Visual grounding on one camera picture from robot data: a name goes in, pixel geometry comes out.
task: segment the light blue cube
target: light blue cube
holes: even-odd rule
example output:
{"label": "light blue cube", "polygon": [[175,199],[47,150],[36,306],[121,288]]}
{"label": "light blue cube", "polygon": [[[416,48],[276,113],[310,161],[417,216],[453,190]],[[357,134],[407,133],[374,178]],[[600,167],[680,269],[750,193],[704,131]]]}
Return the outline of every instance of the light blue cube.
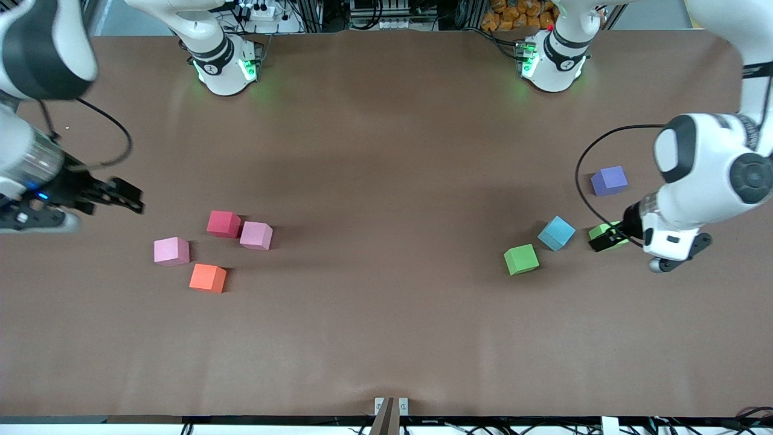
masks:
{"label": "light blue cube", "polygon": [[574,228],[559,216],[553,218],[537,236],[548,248],[558,251],[572,238]]}

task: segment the gray floor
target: gray floor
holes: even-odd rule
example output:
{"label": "gray floor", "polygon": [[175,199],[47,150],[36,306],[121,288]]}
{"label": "gray floor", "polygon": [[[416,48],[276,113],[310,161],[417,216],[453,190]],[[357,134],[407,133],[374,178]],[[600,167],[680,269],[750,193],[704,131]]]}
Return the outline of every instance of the gray floor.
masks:
{"label": "gray floor", "polygon": [[[100,0],[91,23],[90,32],[97,36],[170,34],[157,19],[130,8],[123,0]],[[683,0],[640,0],[630,4],[615,24],[617,30],[691,27]]]}

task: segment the cube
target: cube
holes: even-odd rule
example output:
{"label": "cube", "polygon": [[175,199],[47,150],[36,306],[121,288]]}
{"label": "cube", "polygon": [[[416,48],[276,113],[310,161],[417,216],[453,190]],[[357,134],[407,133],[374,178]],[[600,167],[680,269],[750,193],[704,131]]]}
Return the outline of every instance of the cube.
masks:
{"label": "cube", "polygon": [[259,251],[268,251],[271,244],[271,236],[274,230],[261,222],[244,222],[242,228],[242,237],[239,243],[247,249],[257,249]]}
{"label": "cube", "polygon": [[165,266],[190,263],[190,245],[179,237],[156,240],[153,242],[153,261]]}
{"label": "cube", "polygon": [[558,251],[566,245],[573,234],[574,228],[564,219],[556,216],[537,238],[547,245],[548,248]]}
{"label": "cube", "polygon": [[[617,224],[619,224],[619,223],[620,223],[620,221],[612,222],[612,224],[613,224],[613,225],[617,225]],[[596,228],[593,228],[592,230],[590,230],[590,231],[588,232],[588,235],[589,235],[589,236],[591,236],[591,240],[593,240],[593,239],[595,239],[596,237],[598,237],[598,236],[600,236],[600,235],[604,234],[604,233],[605,233],[605,232],[606,232],[608,229],[609,229],[609,225],[607,225],[607,224],[601,224],[601,225],[597,226]],[[623,239],[623,241],[620,241],[620,242],[619,242],[617,245],[615,245],[615,246],[612,246],[612,247],[610,247],[610,248],[606,248],[606,249],[605,249],[604,251],[602,251],[602,252],[611,251],[612,249],[617,249],[617,248],[620,248],[620,247],[622,247],[623,245],[625,245],[626,243],[628,243],[628,239],[627,239],[627,238],[626,238],[626,239]]]}
{"label": "cube", "polygon": [[597,197],[619,194],[628,186],[622,166],[604,168],[591,177]]}
{"label": "cube", "polygon": [[239,237],[239,227],[241,218],[231,211],[214,210],[209,214],[209,223],[206,225],[206,232],[215,237],[237,238]]}
{"label": "cube", "polygon": [[222,293],[226,283],[226,270],[216,265],[197,264],[193,267],[190,288],[211,293]]}
{"label": "cube", "polygon": [[510,275],[534,270],[540,265],[532,245],[519,246],[505,252],[505,263]]}

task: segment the brown table surface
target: brown table surface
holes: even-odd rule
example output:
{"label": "brown table surface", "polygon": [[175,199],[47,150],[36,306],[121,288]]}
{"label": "brown table surface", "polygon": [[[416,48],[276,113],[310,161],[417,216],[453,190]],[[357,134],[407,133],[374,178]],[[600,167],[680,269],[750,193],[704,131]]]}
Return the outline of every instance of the brown table surface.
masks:
{"label": "brown table surface", "polygon": [[[730,416],[773,399],[771,208],[711,226],[708,252],[658,276],[633,247],[589,249],[574,191],[610,128],[737,109],[740,60],[711,35],[602,33],[562,94],[471,33],[282,36],[232,98],[172,37],[94,42],[87,99],[136,139],[97,175],[136,183],[147,212],[2,237],[1,414],[345,415],[395,395],[417,415]],[[51,110],[75,156],[122,146],[79,104]],[[602,213],[661,184],[655,135],[589,157],[583,173],[630,182],[592,198]],[[208,236],[212,209],[273,225],[271,251]],[[536,233],[557,214],[577,235],[552,252]],[[153,264],[172,236],[229,269],[226,293]],[[502,254],[526,243],[541,267],[511,277]]]}

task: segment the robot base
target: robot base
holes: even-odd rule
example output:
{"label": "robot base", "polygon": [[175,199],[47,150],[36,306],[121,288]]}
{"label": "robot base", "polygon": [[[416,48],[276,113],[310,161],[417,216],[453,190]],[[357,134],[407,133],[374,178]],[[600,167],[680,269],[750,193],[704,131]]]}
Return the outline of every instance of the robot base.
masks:
{"label": "robot base", "polygon": [[209,75],[199,70],[199,80],[214,94],[223,96],[238,94],[248,84],[258,81],[263,60],[263,44],[236,35],[228,35],[228,38],[233,42],[235,54],[220,74]]}
{"label": "robot base", "polygon": [[565,67],[570,67],[568,70],[558,70],[544,51],[545,38],[548,34],[547,30],[540,30],[536,35],[526,38],[526,42],[533,43],[536,50],[530,60],[521,63],[519,73],[521,77],[532,82],[542,91],[565,91],[582,74],[586,57],[573,66],[566,65]]}

